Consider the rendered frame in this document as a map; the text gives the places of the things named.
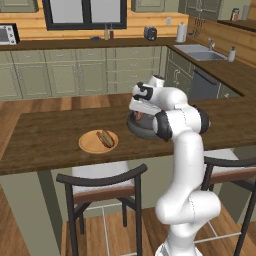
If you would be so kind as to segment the dark grey dishwasher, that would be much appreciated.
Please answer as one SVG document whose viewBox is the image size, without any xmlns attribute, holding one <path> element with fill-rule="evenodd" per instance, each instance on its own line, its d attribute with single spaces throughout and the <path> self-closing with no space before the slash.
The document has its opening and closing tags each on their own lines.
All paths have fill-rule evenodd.
<svg viewBox="0 0 256 256">
<path fill-rule="evenodd" d="M 216 99 L 220 82 L 198 67 L 194 68 L 193 73 L 189 98 L 191 100 Z"/>
</svg>

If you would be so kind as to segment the white microwave oven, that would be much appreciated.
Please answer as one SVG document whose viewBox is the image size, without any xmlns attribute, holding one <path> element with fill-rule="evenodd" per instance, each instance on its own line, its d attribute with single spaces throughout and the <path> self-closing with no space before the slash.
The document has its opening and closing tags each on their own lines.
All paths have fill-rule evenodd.
<svg viewBox="0 0 256 256">
<path fill-rule="evenodd" d="M 16 45 L 20 42 L 15 23 L 0 24 L 0 45 Z"/>
</svg>

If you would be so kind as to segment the dark wooden chair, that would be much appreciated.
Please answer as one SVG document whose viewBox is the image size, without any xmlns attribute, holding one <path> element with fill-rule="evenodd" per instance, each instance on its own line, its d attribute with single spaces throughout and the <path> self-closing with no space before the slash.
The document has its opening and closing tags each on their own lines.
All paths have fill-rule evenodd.
<svg viewBox="0 0 256 256">
<path fill-rule="evenodd" d="M 114 177 L 87 179 L 58 174 L 56 181 L 65 185 L 66 204 L 72 245 L 72 256 L 79 256 L 76 233 L 76 220 L 79 220 L 80 233 L 84 233 L 83 212 L 92 202 L 118 199 L 122 203 L 123 226 L 127 226 L 127 209 L 136 213 L 137 256 L 142 256 L 142 215 L 141 215 L 141 175 L 147 170 L 145 164 Z M 74 186 L 99 187 L 103 189 L 74 194 Z"/>
<path fill-rule="evenodd" d="M 250 201 L 236 244 L 234 256 L 240 256 L 251 216 L 256 204 L 256 157 L 239 160 L 231 149 L 219 149 L 204 152 L 205 174 L 201 185 L 203 191 L 213 191 L 217 183 L 232 182 L 251 192 Z"/>
</svg>

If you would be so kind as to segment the steel sink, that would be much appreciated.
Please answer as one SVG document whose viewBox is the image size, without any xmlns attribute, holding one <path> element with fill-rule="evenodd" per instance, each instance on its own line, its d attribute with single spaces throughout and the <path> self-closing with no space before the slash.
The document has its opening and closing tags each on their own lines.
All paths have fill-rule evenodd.
<svg viewBox="0 0 256 256">
<path fill-rule="evenodd" d="M 197 61 L 226 60 L 227 57 L 221 53 L 210 50 L 200 44 L 175 45 L 183 53 L 189 55 Z"/>
</svg>

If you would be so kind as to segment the black framed window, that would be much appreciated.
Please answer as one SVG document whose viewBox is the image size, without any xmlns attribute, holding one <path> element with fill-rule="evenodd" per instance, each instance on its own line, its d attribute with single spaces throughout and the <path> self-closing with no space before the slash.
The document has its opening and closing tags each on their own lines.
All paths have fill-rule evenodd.
<svg viewBox="0 0 256 256">
<path fill-rule="evenodd" d="M 127 0 L 42 0 L 48 30 L 127 28 Z"/>
</svg>

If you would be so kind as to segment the dark grey bowl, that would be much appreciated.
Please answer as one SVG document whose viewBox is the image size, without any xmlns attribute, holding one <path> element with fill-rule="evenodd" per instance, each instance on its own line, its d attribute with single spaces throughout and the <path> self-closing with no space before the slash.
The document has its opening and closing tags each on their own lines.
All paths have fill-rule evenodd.
<svg viewBox="0 0 256 256">
<path fill-rule="evenodd" d="M 154 133 L 152 123 L 153 115 L 143 114 L 140 120 L 136 119 L 136 112 L 131 111 L 127 117 L 126 124 L 131 133 L 146 140 L 159 140 Z"/>
</svg>

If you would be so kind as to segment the round wooden plate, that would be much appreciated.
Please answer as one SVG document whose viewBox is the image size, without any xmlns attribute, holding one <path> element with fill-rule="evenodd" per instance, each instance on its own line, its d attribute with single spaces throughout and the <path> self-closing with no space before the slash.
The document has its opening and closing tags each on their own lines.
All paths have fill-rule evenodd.
<svg viewBox="0 0 256 256">
<path fill-rule="evenodd" d="M 111 148 L 105 147 L 100 141 L 100 139 L 98 138 L 98 136 L 96 135 L 96 133 L 97 133 L 97 130 L 92 130 L 92 131 L 86 132 L 80 137 L 79 147 L 83 151 L 91 154 L 103 154 L 103 153 L 110 152 L 111 150 L 117 147 L 119 138 L 115 133 L 113 133 L 112 131 L 109 131 L 109 134 L 114 140 L 114 146 Z"/>
</svg>

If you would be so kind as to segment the white paper towel roll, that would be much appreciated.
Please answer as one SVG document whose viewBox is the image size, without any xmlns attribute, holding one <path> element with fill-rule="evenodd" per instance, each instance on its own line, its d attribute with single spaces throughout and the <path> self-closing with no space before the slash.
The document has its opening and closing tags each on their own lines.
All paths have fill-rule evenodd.
<svg viewBox="0 0 256 256">
<path fill-rule="evenodd" d="M 186 41 L 187 25 L 181 22 L 177 28 L 176 41 L 178 43 L 183 43 Z"/>
</svg>

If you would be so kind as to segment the brown bun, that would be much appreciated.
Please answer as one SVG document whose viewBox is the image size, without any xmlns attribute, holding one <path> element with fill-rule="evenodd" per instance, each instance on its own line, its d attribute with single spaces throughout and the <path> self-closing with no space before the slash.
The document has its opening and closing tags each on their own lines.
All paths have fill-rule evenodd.
<svg viewBox="0 0 256 256">
<path fill-rule="evenodd" d="M 102 130 L 102 135 L 106 139 L 110 147 L 115 145 L 114 139 L 111 137 L 110 133 L 107 130 Z"/>
</svg>

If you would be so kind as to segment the hanging kitchen tools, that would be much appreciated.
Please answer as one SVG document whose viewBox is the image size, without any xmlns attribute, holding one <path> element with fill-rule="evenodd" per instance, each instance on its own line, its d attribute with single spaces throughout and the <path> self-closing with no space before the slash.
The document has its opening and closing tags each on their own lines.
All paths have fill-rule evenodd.
<svg viewBox="0 0 256 256">
<path fill-rule="evenodd" d="M 205 23 L 204 19 L 196 17 L 194 19 L 194 27 L 192 30 L 188 31 L 188 34 L 197 38 L 200 35 L 201 29 L 202 29 L 204 23 Z"/>
</svg>

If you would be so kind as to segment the red jar with lid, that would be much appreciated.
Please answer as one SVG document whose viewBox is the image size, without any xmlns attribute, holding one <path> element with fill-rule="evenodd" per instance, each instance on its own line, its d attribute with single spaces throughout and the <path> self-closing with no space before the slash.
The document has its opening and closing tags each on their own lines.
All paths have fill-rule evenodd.
<svg viewBox="0 0 256 256">
<path fill-rule="evenodd" d="M 234 21 L 234 22 L 237 21 L 238 16 L 239 16 L 239 12 L 240 12 L 239 8 L 233 8 L 230 20 Z"/>
</svg>

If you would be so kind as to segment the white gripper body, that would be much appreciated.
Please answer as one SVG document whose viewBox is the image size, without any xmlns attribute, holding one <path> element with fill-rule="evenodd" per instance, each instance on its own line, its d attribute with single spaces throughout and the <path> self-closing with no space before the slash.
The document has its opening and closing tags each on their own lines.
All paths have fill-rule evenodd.
<svg viewBox="0 0 256 256">
<path fill-rule="evenodd" d="M 129 109 L 132 111 L 137 111 L 152 116 L 161 111 L 161 109 L 157 106 L 154 106 L 150 103 L 135 100 L 134 98 L 131 99 Z"/>
</svg>

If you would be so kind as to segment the dark green wall cupboard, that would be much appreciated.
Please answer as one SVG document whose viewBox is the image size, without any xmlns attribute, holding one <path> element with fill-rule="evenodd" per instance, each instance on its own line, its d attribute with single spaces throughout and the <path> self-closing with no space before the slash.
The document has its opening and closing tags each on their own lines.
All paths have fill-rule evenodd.
<svg viewBox="0 0 256 256">
<path fill-rule="evenodd" d="M 217 21 L 222 0 L 179 0 L 178 12 L 205 20 Z"/>
</svg>

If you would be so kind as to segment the black toaster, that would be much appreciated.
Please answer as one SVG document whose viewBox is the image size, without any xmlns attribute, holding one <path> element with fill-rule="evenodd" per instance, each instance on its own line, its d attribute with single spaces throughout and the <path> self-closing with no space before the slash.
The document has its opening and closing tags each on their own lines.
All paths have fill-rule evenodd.
<svg viewBox="0 0 256 256">
<path fill-rule="evenodd" d="M 144 37 L 149 41 L 155 41 L 157 38 L 157 29 L 153 26 L 145 26 Z"/>
</svg>

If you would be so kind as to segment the white soap dispenser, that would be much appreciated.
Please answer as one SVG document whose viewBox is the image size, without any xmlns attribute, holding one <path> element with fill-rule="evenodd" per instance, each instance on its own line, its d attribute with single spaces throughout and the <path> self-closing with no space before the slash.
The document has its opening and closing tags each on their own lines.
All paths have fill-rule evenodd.
<svg viewBox="0 0 256 256">
<path fill-rule="evenodd" d="M 227 58 L 228 62 L 233 62 L 235 60 L 235 55 L 236 55 L 236 47 L 232 46 Z"/>
</svg>

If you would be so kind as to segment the long green base cupboard run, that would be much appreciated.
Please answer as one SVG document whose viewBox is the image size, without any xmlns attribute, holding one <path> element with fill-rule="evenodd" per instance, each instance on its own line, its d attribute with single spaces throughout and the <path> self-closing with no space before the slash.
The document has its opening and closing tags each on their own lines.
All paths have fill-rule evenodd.
<svg viewBox="0 0 256 256">
<path fill-rule="evenodd" d="M 129 93 L 165 73 L 162 46 L 0 52 L 0 100 Z"/>
</svg>

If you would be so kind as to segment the dark brown sausage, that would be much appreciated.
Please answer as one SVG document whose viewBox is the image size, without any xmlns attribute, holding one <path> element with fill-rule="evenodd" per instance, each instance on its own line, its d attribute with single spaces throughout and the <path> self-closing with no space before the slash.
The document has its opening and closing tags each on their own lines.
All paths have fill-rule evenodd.
<svg viewBox="0 0 256 256">
<path fill-rule="evenodd" d="M 103 136 L 101 135 L 101 133 L 97 131 L 97 132 L 96 132 L 96 135 L 97 135 L 97 137 L 99 138 L 99 140 L 101 141 L 101 143 L 102 143 L 105 147 L 108 147 L 108 144 L 104 141 Z"/>
</svg>

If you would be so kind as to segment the green cupboard run with sink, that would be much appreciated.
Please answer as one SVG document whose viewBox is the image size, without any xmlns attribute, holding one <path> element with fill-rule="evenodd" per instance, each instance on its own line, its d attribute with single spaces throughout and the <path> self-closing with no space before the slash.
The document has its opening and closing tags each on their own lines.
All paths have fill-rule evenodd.
<svg viewBox="0 0 256 256">
<path fill-rule="evenodd" d="M 197 66 L 169 49 L 167 51 L 165 86 L 176 87 L 184 91 L 189 98 L 191 82 L 194 75 L 193 70 L 195 67 Z M 239 97 L 239 94 L 220 82 L 217 98 L 232 97 Z"/>
</svg>

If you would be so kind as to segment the pale grey canister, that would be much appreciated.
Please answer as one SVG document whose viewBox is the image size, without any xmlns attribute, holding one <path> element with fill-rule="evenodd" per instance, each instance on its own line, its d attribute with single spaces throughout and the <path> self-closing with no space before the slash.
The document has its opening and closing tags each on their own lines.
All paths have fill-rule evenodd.
<svg viewBox="0 0 256 256">
<path fill-rule="evenodd" d="M 250 5 L 244 5 L 241 20 L 247 20 L 250 11 Z"/>
</svg>

